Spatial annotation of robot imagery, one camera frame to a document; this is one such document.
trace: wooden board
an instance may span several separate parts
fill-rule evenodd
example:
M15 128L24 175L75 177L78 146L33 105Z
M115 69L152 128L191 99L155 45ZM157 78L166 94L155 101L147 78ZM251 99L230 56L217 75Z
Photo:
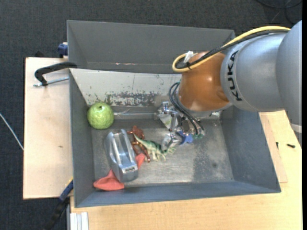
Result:
M25 199L58 197L72 176L68 82L33 87L38 83L34 77L36 69L64 60L26 59ZM64 76L67 76L66 70L47 74L47 79ZM261 113L260 118L280 182L288 181L281 183L279 194L92 208L74 208L72 198L71 211L89 212L91 230L302 229L301 148L285 112Z
M58 197L72 177L69 83L34 87L34 72L66 59L27 58L24 87L24 199ZM46 75L66 77L68 70Z

